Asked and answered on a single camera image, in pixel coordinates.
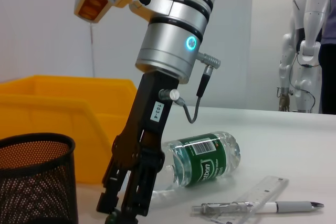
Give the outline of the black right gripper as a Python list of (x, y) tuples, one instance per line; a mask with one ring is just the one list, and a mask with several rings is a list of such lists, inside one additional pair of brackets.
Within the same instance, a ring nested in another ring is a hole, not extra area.
[[(162, 134), (172, 101), (161, 101), (161, 90), (176, 89), (179, 81), (164, 73), (145, 73), (139, 84), (127, 123), (112, 147), (112, 158), (103, 178), (97, 212), (113, 212), (128, 171), (131, 175), (122, 212), (147, 215), (158, 172), (164, 163)], [(139, 161), (132, 169), (132, 161)]]

